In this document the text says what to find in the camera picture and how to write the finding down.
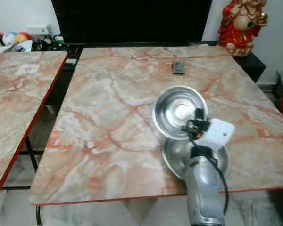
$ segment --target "pink marble surface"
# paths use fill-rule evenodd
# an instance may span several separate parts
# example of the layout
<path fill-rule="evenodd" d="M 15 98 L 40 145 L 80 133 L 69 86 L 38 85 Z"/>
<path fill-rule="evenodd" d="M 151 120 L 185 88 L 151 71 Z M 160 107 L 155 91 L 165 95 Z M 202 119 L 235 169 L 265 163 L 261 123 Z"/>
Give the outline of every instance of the pink marble surface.
<path fill-rule="evenodd" d="M 186 62 L 173 76 L 172 62 Z M 283 187 L 283 116 L 220 47 L 86 48 L 37 171 L 29 202 L 61 204 L 185 194 L 167 169 L 151 116 L 167 87 L 199 91 L 211 117 L 236 126 L 231 191 Z"/>
<path fill-rule="evenodd" d="M 0 187 L 66 54 L 0 54 Z"/>

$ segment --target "ganesha idol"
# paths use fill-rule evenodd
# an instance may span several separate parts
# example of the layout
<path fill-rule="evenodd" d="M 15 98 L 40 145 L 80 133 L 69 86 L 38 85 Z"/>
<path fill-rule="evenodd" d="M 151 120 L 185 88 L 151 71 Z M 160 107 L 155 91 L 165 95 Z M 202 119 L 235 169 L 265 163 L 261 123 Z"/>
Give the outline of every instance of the ganesha idol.
<path fill-rule="evenodd" d="M 244 57 L 253 49 L 252 36 L 258 36 L 261 27 L 268 23 L 262 12 L 267 0 L 232 0 L 223 9 L 223 19 L 218 31 L 219 45 L 233 57 Z"/>

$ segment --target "silver machine body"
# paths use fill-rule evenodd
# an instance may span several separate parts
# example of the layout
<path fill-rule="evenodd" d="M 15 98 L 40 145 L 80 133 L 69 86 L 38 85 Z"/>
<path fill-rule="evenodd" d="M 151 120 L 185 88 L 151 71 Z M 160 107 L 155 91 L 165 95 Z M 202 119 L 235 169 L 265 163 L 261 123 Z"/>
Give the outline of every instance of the silver machine body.
<path fill-rule="evenodd" d="M 187 207 L 191 226 L 224 226 L 224 201 L 219 195 L 220 176 L 205 156 L 192 156 L 193 143 L 182 126 L 194 119 L 195 109 L 208 108 L 202 96 L 185 86 L 167 89 L 156 101 L 153 119 L 158 130 L 167 137 L 163 145 L 163 158 L 169 169 L 185 181 Z M 211 119 L 210 127 L 195 143 L 212 149 L 212 157 L 225 174 L 229 165 L 229 147 L 226 145 L 234 133 L 234 126 Z"/>

